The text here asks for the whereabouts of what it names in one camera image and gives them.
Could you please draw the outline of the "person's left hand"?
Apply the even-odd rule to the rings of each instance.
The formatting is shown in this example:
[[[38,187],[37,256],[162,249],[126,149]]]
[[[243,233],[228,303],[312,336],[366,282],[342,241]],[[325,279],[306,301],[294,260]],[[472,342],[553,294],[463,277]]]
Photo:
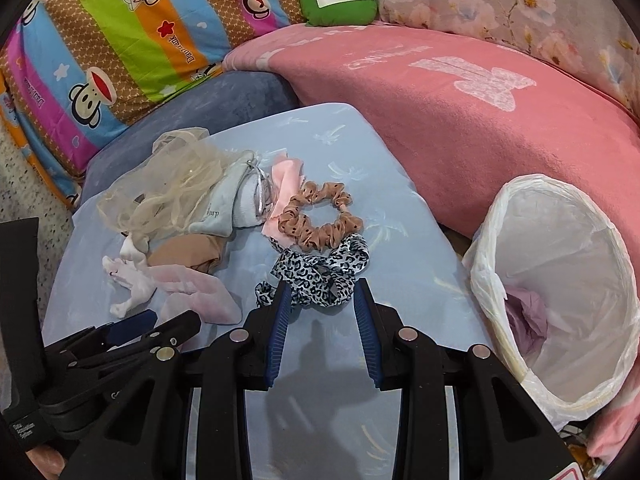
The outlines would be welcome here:
[[[58,480],[67,463],[61,453],[47,445],[38,445],[26,455],[47,480]]]

